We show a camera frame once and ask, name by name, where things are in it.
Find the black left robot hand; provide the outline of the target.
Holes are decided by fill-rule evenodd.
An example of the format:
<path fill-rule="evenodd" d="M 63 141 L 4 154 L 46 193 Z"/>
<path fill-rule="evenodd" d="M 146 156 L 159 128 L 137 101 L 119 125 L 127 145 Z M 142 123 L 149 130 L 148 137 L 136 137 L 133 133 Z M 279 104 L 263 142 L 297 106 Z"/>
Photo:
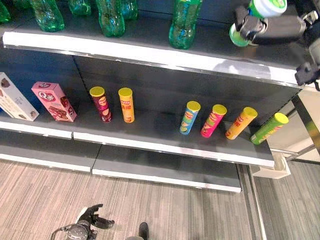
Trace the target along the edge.
<path fill-rule="evenodd" d="M 76 224 L 84 226 L 85 228 L 87 228 L 87 230 L 91 230 L 91 226 L 103 230 L 112 228 L 115 224 L 114 220 L 107 220 L 105 218 L 99 217 L 99 215 L 96 214 L 99 208 L 102 208 L 103 206 L 104 204 L 100 203 L 85 208 L 84 213 L 82 213 L 77 219 Z"/>

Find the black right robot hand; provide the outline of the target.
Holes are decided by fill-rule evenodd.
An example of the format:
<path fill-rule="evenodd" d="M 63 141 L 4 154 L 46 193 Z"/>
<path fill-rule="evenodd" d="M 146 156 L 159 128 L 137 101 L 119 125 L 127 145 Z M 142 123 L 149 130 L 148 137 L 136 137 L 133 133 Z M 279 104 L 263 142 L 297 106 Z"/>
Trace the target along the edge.
<path fill-rule="evenodd" d="M 238 47 L 287 44 L 300 39 L 306 29 L 306 22 L 298 16 L 261 17 L 252 7 L 239 6 L 234 11 L 229 37 Z"/>

